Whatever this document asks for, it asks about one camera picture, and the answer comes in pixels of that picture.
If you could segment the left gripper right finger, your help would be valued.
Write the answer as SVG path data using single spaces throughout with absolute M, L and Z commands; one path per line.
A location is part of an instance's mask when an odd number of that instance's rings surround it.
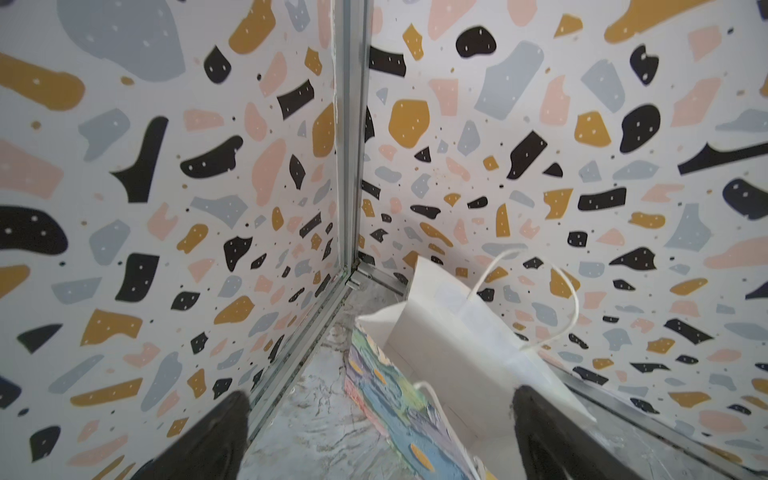
M 516 390 L 515 435 L 528 479 L 637 479 L 639 475 L 530 386 Z

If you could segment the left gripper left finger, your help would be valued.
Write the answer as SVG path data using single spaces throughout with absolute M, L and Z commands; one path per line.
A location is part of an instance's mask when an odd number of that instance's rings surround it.
M 248 446 L 249 413 L 247 395 L 230 393 L 133 479 L 235 480 Z

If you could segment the floral paper gift bag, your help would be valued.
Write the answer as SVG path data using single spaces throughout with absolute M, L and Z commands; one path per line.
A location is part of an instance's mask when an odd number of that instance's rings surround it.
M 406 298 L 356 319 L 345 391 L 423 479 L 522 476 L 513 397 L 531 387 L 579 427 L 595 417 L 470 286 L 418 258 Z

